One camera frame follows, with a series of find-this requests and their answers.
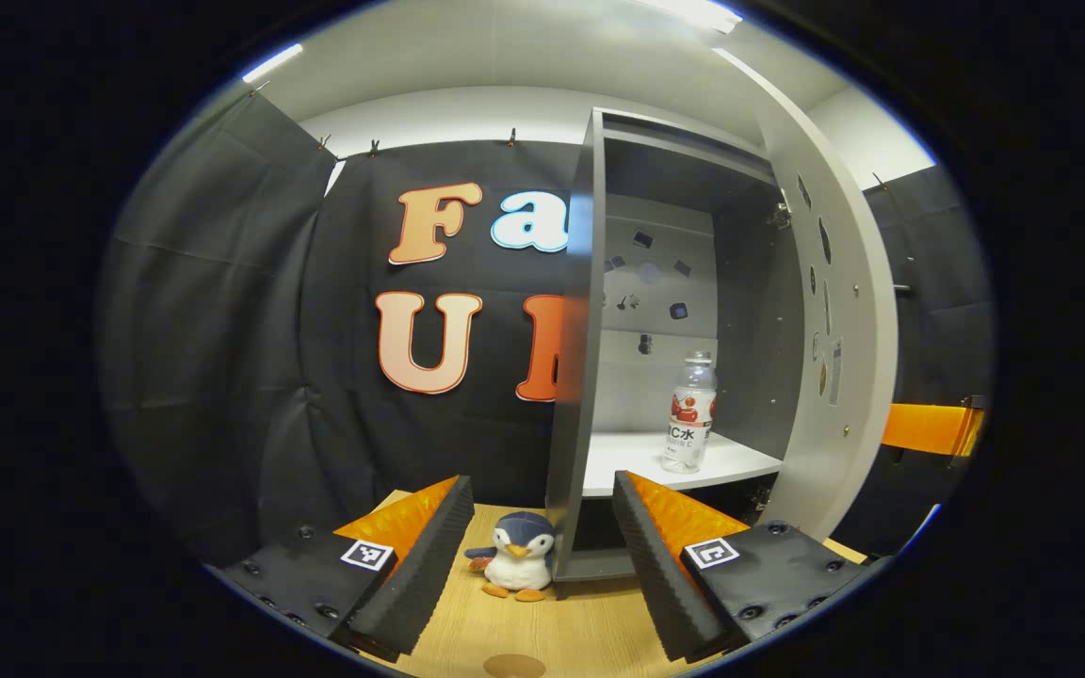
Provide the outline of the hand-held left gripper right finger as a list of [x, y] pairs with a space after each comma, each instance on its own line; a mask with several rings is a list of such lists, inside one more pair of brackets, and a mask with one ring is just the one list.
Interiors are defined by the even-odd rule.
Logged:
[[689, 664], [769, 642], [890, 566], [853, 562], [787, 521], [748, 526], [628, 471], [612, 506], [660, 645]]

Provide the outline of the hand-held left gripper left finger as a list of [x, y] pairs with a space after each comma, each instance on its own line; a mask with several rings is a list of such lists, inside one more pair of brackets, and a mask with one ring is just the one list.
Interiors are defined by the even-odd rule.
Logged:
[[310, 634], [395, 664], [433, 617], [475, 511], [454, 476], [335, 529], [304, 524], [210, 574]]

